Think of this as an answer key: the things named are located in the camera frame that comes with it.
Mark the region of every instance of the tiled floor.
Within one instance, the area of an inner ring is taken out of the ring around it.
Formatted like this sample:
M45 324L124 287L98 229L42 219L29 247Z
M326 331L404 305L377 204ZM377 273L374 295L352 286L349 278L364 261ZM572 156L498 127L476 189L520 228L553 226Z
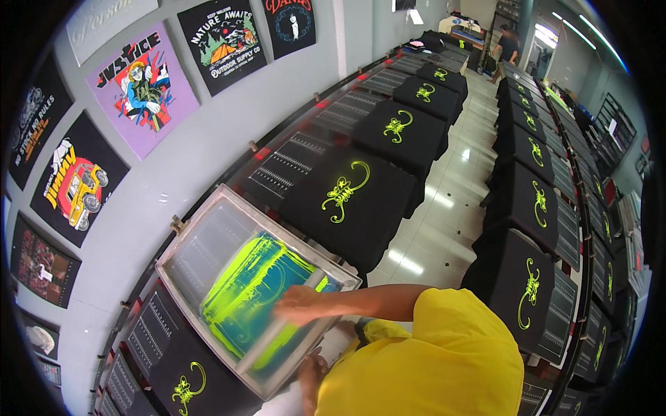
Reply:
M368 274L369 286L415 283L459 288L476 259L472 243L481 235L485 214L479 203L488 193L484 182L497 156L491 149L498 115L497 87L473 71L467 71L465 77L469 94L458 121L449 129L449 148L432 164L426 199L412 218L402 220L382 261ZM399 323L412 330L411 322ZM332 364L346 344L342 333L331 329L320 344L321 354ZM256 415L300 415L300 397L296 381Z

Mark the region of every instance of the yellow shirt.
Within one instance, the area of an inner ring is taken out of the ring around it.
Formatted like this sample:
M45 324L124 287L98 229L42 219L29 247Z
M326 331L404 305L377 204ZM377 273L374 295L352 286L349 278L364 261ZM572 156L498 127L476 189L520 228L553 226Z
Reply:
M317 416L516 415L523 360L506 325L468 290L428 289L412 337L343 356L324 378Z

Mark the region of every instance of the tent illustration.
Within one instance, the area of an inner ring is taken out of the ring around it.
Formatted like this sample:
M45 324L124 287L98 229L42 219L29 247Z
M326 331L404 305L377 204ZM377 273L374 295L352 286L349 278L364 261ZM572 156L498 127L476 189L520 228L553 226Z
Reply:
M220 59L224 58L225 56L229 55L230 53L232 53L235 50L236 50L236 48L231 47L231 46L227 45L226 43L223 43L222 46L220 46L219 48L215 49L215 51L213 51L213 53L210 57L210 63L213 64L213 63L219 61Z

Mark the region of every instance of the purple artwork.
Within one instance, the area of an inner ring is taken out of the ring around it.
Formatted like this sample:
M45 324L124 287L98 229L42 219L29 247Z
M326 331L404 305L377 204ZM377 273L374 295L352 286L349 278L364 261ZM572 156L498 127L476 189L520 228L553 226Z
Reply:
M139 160L199 106L162 22L127 43L86 80Z

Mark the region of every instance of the man in black shirt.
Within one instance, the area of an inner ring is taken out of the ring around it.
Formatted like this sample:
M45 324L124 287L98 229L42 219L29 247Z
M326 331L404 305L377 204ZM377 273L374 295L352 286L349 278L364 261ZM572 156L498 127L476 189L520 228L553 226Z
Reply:
M515 64L515 58L518 56L518 49L520 48L518 43L518 33L513 29L509 29L506 25L499 27L502 31L502 36L499 39L498 45L493 50L495 54L498 49L501 47L501 55L499 56L498 69L495 71L495 75L488 81L491 83L496 83L500 75L504 75L504 66L503 61L508 61L510 64Z

